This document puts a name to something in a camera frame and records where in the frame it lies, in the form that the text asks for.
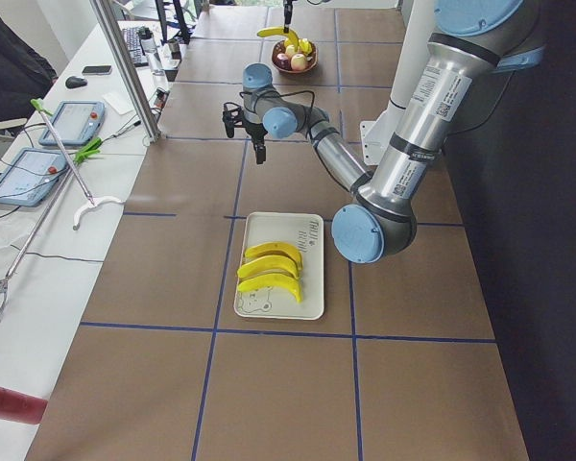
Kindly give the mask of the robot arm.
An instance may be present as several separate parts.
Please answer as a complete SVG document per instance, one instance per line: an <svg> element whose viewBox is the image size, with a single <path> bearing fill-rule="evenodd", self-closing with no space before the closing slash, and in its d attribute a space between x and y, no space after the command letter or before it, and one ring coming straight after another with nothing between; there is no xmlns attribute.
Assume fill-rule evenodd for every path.
<svg viewBox="0 0 576 461"><path fill-rule="evenodd" d="M371 263L404 250L417 232L412 198L470 86L481 76L540 62L543 10L541 1L415 2L388 107L361 132L363 146L376 151L374 171L322 109L288 102L276 91L267 65L248 65L238 115L257 161L265 159L266 135L302 134L353 199L332 221L339 253L352 262Z"/></svg>

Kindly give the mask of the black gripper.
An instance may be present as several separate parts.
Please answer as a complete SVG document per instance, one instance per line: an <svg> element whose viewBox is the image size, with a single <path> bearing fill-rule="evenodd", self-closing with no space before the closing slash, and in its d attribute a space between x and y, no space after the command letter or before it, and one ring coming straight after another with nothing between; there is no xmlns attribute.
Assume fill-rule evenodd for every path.
<svg viewBox="0 0 576 461"><path fill-rule="evenodd" d="M255 163L261 165L266 161L266 146L264 139L267 134L266 129L262 123L253 123L249 120L243 122L246 133L252 138L254 147Z"/></svg>
<svg viewBox="0 0 576 461"><path fill-rule="evenodd" d="M283 0L284 25L283 32L288 33L291 25L291 12L293 11L293 0Z"/></svg>

